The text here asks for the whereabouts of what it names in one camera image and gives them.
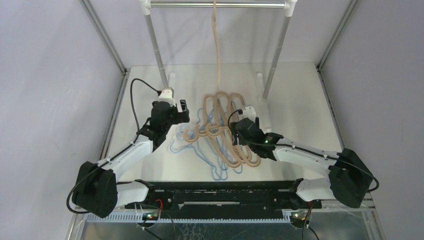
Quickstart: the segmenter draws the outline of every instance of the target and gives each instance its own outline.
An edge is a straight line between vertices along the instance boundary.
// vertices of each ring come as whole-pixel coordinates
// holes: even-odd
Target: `white table surface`
[[[268,63],[223,64],[220,90],[240,93],[247,105],[258,107],[262,92],[258,85],[257,73],[266,75],[269,66]],[[168,75],[175,74],[174,98],[178,105],[180,99],[186,100],[191,119],[188,126],[192,128],[198,120],[197,112],[202,107],[204,95],[214,94],[217,90],[216,64],[170,65],[166,66],[166,72]],[[110,156],[132,141],[137,130],[130,104],[130,83],[134,78],[143,79],[157,89],[163,87],[157,66],[131,68],[112,135]],[[134,83],[133,95],[137,117],[142,126],[151,114],[152,102],[157,100],[157,95],[139,81]],[[320,79],[312,62],[279,63],[268,99],[273,132],[315,148],[341,151]],[[174,150],[187,144],[175,139],[177,128],[179,126],[173,126],[166,141],[155,152],[136,163],[119,180],[214,181],[211,167],[199,159],[193,149],[180,153],[170,151],[170,144],[174,140]],[[205,140],[200,141],[202,151],[210,157],[211,162],[216,163],[216,157]],[[231,168],[227,172],[226,181],[280,181],[319,177],[316,173],[297,165],[269,159],[262,159],[258,167],[244,164],[241,174],[234,173]]]

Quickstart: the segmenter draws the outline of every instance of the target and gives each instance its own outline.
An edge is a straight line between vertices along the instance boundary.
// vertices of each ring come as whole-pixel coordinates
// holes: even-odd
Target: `white pipe connector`
[[[150,9],[152,8],[152,6],[150,5],[151,0],[139,0],[139,1],[141,6],[141,11],[143,12],[143,14],[145,16],[150,15]]]
[[[293,15],[293,11],[295,10],[295,5],[298,0],[288,0],[284,4],[284,15],[286,17],[291,17]]]

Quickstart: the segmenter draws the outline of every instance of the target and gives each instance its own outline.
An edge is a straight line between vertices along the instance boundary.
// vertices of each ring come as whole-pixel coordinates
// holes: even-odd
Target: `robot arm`
[[[166,88],[160,93],[158,101],[152,103],[151,117],[137,131],[134,141],[120,152],[96,163],[87,161],[81,165],[67,203],[72,194],[75,205],[104,218],[115,207],[146,199],[149,183],[142,180],[117,183],[136,162],[154,152],[164,142],[172,125],[190,121],[186,101],[180,101],[182,112],[178,112],[173,95],[172,88]]]
[[[322,175],[294,182],[291,191],[304,201],[336,199],[348,207],[360,207],[374,177],[354,151],[325,151],[277,133],[264,133],[253,107],[241,112],[241,120],[230,124],[233,145],[247,145],[261,158],[296,164]]]

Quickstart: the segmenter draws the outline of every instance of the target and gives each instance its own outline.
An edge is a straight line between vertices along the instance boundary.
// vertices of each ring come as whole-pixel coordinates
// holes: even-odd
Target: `white wall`
[[[361,1],[324,68],[389,240],[423,239],[424,1]]]
[[[121,74],[75,0],[0,2],[0,238],[64,239]]]
[[[280,62],[317,64],[349,2],[298,1]],[[139,0],[92,0],[92,3],[127,67],[156,64]],[[212,8],[154,8],[151,11],[164,64],[217,62],[212,11]],[[282,9],[218,8],[222,62],[271,62],[283,15]]]

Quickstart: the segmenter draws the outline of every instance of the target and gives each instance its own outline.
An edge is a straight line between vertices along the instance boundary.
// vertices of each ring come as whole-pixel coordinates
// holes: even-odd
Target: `beige rope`
[[[218,68],[218,77],[216,79],[216,89],[220,90],[221,85],[221,52],[220,52],[220,38],[217,32],[217,0],[213,0],[213,13],[212,13],[212,32],[213,39],[215,40],[216,48],[216,63]]]
[[[182,137],[183,139],[188,143],[194,143],[199,138],[208,137],[210,143],[212,144],[213,149],[218,153],[219,157],[231,168],[237,168],[241,164],[247,164],[251,167],[257,167],[259,164],[261,164],[261,158],[255,154],[256,161],[252,162],[252,151],[248,146],[240,146],[236,145],[233,146],[232,140],[231,140],[231,134],[229,132],[229,127],[227,126],[228,118],[225,115],[224,109],[221,105],[220,97],[225,97],[227,99],[227,114],[231,114],[235,111],[233,105],[231,104],[233,99],[239,99],[241,101],[241,105],[245,105],[245,100],[243,96],[241,96],[238,93],[231,93],[228,95],[226,92],[218,91],[215,95],[208,94],[203,98],[203,124],[204,124],[204,130],[200,131],[200,124],[196,124],[194,126],[194,138],[189,138],[187,136],[187,133],[189,132],[188,129],[184,130]],[[213,115],[215,120],[215,125],[212,125],[210,122],[208,122],[208,111],[206,109],[207,107],[207,100],[213,98]],[[220,118],[223,119],[223,126],[221,126]],[[232,117],[233,121],[238,120],[238,116],[234,115]],[[215,138],[221,138],[223,143],[226,145],[227,149],[229,150],[230,154],[232,155],[232,158],[237,160],[236,163],[231,163],[227,157],[224,155],[223,152],[221,152],[220,147],[218,146],[217,142],[215,141]]]

